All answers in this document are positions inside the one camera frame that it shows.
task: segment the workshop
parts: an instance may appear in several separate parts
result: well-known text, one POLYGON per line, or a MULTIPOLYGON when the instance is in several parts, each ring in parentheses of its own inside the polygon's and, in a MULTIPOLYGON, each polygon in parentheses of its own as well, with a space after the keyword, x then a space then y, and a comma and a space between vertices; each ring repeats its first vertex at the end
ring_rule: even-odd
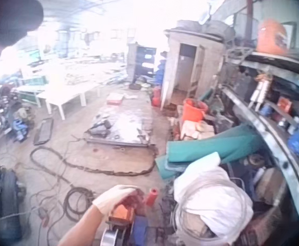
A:
POLYGON ((299 245, 299 0, 0 0, 0 245, 299 245))

